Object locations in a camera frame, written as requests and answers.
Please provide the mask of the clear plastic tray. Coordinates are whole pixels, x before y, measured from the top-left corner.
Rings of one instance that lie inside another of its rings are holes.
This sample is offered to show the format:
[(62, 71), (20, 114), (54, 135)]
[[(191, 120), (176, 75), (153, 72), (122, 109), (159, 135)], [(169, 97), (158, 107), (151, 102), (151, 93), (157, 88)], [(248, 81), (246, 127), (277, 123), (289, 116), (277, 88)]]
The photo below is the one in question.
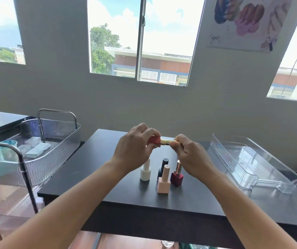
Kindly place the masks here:
[(297, 188), (297, 173), (249, 138), (214, 133), (210, 146), (243, 190)]

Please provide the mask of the black nail polish bottle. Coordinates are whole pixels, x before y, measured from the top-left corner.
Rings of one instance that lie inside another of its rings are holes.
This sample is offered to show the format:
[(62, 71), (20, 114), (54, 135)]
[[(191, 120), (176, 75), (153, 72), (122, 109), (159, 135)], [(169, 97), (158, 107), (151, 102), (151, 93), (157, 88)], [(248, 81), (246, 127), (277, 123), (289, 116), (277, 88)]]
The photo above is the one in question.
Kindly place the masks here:
[(168, 158), (163, 158), (162, 165), (161, 165), (161, 167), (158, 170), (157, 179), (159, 179), (160, 177), (162, 177), (164, 166), (165, 165), (168, 165), (168, 163), (169, 163), (169, 159)]

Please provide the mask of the person's left hand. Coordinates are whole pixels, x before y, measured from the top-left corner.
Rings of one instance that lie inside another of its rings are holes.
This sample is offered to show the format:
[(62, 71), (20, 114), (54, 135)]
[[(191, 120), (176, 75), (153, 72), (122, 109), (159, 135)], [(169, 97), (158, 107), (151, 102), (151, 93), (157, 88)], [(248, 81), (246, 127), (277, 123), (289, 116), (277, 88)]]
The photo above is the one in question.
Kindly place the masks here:
[(116, 165), (116, 170), (125, 176), (141, 167), (155, 148), (145, 147), (128, 132), (117, 143), (111, 162)]

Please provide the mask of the person's right forearm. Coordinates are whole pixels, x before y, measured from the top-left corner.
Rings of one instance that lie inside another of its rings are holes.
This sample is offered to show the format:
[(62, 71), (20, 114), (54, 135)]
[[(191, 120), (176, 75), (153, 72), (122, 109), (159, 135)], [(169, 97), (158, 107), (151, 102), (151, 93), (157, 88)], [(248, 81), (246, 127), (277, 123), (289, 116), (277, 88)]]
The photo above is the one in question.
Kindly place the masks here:
[(245, 249), (297, 249), (297, 242), (217, 169), (202, 169), (209, 188)]

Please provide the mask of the clear ribbed lower cart basket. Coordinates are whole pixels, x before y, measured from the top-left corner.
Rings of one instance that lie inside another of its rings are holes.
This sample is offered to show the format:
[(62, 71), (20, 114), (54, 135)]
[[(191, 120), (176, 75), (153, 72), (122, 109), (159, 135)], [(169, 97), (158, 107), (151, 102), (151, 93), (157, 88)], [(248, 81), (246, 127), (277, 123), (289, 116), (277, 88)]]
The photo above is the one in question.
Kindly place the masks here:
[(35, 215), (26, 187), (0, 185), (0, 215), (31, 218)]

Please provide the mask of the sliding glass window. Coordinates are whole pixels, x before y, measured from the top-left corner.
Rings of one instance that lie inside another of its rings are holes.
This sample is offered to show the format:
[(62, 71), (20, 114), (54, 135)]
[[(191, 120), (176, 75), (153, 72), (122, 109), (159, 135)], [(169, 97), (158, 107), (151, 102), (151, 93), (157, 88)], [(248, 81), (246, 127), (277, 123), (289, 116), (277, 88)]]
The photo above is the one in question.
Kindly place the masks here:
[(187, 87), (205, 0), (87, 0), (89, 70)]

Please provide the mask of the dark red nail polish bottle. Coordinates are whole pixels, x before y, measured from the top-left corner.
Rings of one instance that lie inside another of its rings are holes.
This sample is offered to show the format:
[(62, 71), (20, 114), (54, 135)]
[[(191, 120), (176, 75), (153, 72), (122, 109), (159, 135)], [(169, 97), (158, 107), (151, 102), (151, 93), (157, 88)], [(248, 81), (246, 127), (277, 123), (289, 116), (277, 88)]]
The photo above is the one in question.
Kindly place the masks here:
[(182, 184), (183, 181), (183, 175), (182, 175), (182, 164), (180, 160), (177, 161), (176, 169), (171, 173), (170, 182), (175, 187), (179, 187)]

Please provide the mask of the black side counter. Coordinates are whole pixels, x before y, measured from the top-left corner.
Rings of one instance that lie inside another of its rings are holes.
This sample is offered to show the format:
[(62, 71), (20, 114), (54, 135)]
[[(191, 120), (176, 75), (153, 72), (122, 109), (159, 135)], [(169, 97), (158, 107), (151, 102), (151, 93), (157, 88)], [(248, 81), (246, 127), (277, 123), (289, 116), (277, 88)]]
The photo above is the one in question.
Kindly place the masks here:
[(0, 141), (13, 137), (20, 132), (20, 123), (36, 117), (0, 112)]

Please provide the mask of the red gold-capped nail polish bottle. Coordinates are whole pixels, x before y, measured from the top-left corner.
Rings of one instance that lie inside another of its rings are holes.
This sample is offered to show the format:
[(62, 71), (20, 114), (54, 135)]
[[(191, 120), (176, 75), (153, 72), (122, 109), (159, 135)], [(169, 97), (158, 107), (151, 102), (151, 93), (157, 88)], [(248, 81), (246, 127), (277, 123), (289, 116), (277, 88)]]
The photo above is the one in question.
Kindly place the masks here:
[(171, 142), (177, 142), (175, 140), (170, 140), (170, 139), (162, 139), (160, 136), (151, 136), (146, 145), (149, 144), (155, 144), (159, 147), (161, 146), (169, 146)]

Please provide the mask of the person's right hand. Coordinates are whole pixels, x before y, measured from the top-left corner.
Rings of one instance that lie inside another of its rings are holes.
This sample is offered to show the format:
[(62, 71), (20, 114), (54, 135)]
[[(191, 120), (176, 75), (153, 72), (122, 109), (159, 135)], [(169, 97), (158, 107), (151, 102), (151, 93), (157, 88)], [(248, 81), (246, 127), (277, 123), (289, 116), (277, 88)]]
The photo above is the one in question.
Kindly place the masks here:
[(185, 171), (202, 183), (208, 182), (209, 177), (217, 173), (209, 155), (197, 142), (191, 140), (188, 154), (177, 155)]

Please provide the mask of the person's left forearm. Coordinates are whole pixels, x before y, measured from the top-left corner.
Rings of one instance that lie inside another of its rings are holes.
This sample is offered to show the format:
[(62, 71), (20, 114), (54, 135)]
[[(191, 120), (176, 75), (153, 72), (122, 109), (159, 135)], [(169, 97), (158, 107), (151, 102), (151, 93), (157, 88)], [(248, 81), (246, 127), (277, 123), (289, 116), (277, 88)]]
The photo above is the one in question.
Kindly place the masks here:
[(0, 241), (0, 249), (68, 249), (96, 207), (132, 170), (130, 162), (111, 159)]

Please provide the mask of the white nail polish bottle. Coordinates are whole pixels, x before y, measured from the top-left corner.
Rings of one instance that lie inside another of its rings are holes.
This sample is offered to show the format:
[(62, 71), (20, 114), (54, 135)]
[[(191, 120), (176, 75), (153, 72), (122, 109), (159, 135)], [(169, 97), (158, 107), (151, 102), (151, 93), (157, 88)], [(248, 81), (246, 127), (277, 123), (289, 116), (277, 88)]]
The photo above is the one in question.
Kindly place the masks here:
[(149, 181), (151, 178), (151, 167), (150, 167), (151, 159), (148, 159), (142, 166), (141, 166), (141, 173), (140, 173), (140, 180), (142, 181)]

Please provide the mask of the pink nail polish bottle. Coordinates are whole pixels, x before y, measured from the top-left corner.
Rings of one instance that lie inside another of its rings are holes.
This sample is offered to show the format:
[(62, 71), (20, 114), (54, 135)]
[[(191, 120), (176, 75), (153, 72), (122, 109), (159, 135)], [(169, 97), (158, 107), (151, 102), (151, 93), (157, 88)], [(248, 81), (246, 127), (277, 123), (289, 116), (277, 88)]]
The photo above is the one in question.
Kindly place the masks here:
[(169, 194), (170, 191), (170, 166), (164, 165), (161, 177), (158, 178), (157, 192), (160, 194)]

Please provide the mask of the small glass window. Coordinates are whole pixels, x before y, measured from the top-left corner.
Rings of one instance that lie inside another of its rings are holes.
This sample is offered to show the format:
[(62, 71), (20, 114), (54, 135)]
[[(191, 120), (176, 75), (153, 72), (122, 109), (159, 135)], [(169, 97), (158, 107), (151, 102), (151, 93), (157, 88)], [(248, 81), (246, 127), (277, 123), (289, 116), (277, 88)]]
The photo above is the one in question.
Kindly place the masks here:
[(14, 0), (0, 0), (0, 62), (26, 64)]

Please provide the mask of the nail art wall poster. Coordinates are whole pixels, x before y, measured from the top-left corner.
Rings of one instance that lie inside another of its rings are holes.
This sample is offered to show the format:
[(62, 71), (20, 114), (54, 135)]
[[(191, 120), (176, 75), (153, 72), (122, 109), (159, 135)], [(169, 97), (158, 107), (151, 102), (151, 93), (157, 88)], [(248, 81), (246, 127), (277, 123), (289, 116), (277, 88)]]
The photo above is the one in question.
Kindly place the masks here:
[(272, 52), (293, 0), (216, 0), (207, 46)]

